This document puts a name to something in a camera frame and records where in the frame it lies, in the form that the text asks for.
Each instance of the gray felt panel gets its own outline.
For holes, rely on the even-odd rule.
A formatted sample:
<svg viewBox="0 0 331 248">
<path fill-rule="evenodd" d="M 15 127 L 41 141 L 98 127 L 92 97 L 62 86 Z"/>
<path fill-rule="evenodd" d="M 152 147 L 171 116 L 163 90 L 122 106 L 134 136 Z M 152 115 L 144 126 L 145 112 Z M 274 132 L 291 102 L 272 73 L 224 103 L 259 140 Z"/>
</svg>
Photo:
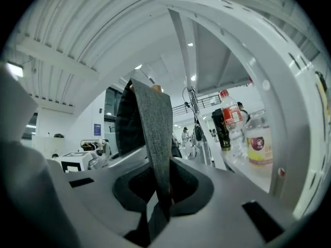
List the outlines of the gray felt panel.
<svg viewBox="0 0 331 248">
<path fill-rule="evenodd" d="M 157 181 L 161 205 L 171 205 L 169 168 L 172 138 L 170 97 L 131 79 L 146 142 L 147 155 Z"/>
</svg>

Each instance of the railing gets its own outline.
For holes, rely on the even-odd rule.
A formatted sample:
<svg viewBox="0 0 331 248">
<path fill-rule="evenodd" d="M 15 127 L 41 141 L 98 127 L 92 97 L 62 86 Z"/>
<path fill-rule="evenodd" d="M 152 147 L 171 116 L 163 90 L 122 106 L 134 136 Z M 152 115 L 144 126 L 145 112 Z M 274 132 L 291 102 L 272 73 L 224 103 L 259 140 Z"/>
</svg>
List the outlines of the railing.
<svg viewBox="0 0 331 248">
<path fill-rule="evenodd" d="M 199 109 L 205 109 L 210 106 L 220 105 L 220 103 L 221 103 L 221 100 L 218 95 L 206 97 L 203 99 L 198 99 Z M 192 113 L 192 109 L 190 109 L 189 107 L 186 107 L 184 104 L 175 106 L 172 108 L 172 114 L 174 117 L 180 116 L 180 115 L 183 115 L 186 113 Z"/>
</svg>

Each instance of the plastic water bottle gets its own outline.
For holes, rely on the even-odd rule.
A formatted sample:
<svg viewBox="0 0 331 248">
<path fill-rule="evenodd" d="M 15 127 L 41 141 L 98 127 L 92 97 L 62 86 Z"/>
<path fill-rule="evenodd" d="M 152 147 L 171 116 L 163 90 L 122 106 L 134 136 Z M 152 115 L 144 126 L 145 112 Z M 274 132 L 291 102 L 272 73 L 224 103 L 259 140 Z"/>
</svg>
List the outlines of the plastic water bottle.
<svg viewBox="0 0 331 248">
<path fill-rule="evenodd" d="M 229 96 L 227 90 L 221 91 L 220 97 L 224 122 L 229 131 L 232 155 L 246 157 L 247 146 L 243 133 L 244 122 L 237 102 Z"/>
<path fill-rule="evenodd" d="M 264 110 L 251 114 L 244 127 L 250 169 L 261 177 L 271 177 L 273 149 L 271 132 Z"/>
</svg>

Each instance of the ceiling light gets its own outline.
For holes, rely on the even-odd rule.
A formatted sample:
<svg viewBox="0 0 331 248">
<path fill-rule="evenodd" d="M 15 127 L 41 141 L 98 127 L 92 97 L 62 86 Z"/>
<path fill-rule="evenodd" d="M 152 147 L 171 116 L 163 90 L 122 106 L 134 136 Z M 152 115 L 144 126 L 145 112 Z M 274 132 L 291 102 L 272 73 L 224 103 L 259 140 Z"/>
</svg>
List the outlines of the ceiling light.
<svg viewBox="0 0 331 248">
<path fill-rule="evenodd" d="M 23 68 L 14 64 L 6 63 L 6 68 L 12 75 L 23 77 Z"/>
</svg>

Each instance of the glass panel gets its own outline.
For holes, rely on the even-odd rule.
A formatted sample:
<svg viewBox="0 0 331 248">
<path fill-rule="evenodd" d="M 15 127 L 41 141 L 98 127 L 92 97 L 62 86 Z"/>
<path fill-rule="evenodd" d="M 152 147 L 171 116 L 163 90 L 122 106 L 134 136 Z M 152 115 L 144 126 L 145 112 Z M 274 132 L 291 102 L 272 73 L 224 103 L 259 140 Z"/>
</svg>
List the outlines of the glass panel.
<svg viewBox="0 0 331 248">
<path fill-rule="evenodd" d="M 36 124 L 37 124 L 37 113 L 35 113 L 30 119 L 28 125 L 25 128 L 22 139 L 32 139 L 32 135 L 36 134 Z"/>
<path fill-rule="evenodd" d="M 110 116 L 116 116 L 119 102 L 122 94 L 114 89 L 106 90 L 106 98 L 104 100 L 104 113 Z"/>
<path fill-rule="evenodd" d="M 104 132 L 105 133 L 115 133 L 115 123 L 114 122 L 104 122 Z"/>
<path fill-rule="evenodd" d="M 106 98 L 104 100 L 104 113 L 106 115 L 115 116 L 115 91 L 109 88 L 106 90 Z"/>
</svg>

